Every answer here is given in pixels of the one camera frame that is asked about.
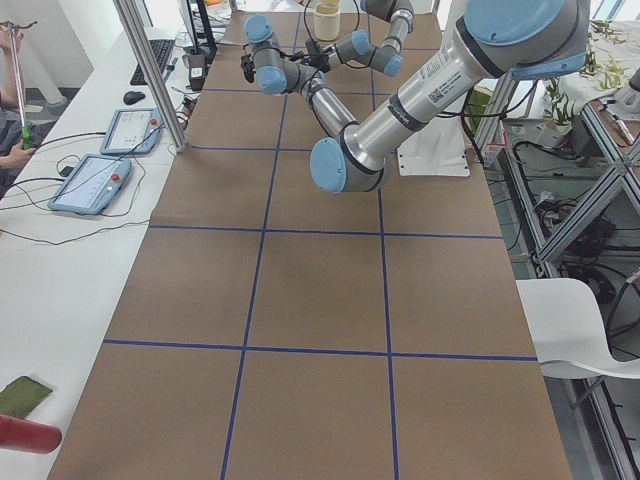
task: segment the green handle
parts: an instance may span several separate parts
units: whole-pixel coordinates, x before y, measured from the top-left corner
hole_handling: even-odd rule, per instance
[[[33,144],[31,143],[31,133],[29,127],[22,127],[22,149],[29,150]]]

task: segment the barcode label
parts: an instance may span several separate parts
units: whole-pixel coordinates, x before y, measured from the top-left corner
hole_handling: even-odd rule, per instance
[[[458,71],[427,94],[427,98],[437,108],[446,107],[465,92],[470,84],[471,79]]]
[[[433,77],[436,73],[442,70],[447,62],[449,61],[449,55],[447,52],[440,51],[436,53],[431,60],[424,64],[424,66],[420,69],[420,74],[422,75],[423,80],[428,80]]]

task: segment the white stand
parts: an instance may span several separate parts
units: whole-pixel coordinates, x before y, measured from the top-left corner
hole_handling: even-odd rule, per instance
[[[464,99],[449,108],[458,112]],[[398,147],[400,175],[468,177],[467,157],[459,118],[434,118]]]

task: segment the white desk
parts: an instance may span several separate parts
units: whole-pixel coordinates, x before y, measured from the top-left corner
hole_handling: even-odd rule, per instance
[[[173,33],[151,29],[149,38],[171,38]],[[181,57],[180,49],[174,56]],[[132,87],[129,80],[137,62],[124,34],[89,77],[49,135],[49,139],[83,132],[105,131],[113,112],[125,108],[122,96],[140,90],[147,97],[135,107],[153,106],[147,86]],[[187,71],[176,64],[167,86],[185,89]],[[182,95],[169,90],[175,106]],[[29,162],[19,180],[57,176],[56,162],[65,155],[97,153],[102,137],[81,137],[44,147]],[[85,217],[46,212],[28,206],[0,211],[0,228],[51,241],[77,237],[100,228],[149,218],[174,157],[171,139],[162,132],[160,144],[148,156],[138,157],[147,171],[131,212],[119,218]],[[134,162],[133,175],[105,213],[125,212],[142,170]],[[34,199],[49,198],[59,182],[23,185]],[[28,203],[12,189],[0,208]],[[0,388],[21,375],[50,385],[54,392],[34,410],[30,420],[66,431],[103,335],[146,232],[146,225],[101,233],[62,246],[36,244],[0,234]],[[45,479],[57,450],[49,455],[0,450],[0,476],[11,480]]]

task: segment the cup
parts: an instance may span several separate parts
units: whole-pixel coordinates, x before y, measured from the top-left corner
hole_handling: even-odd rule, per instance
[[[316,40],[330,42],[340,33],[340,9],[337,5],[319,3],[313,11]]]

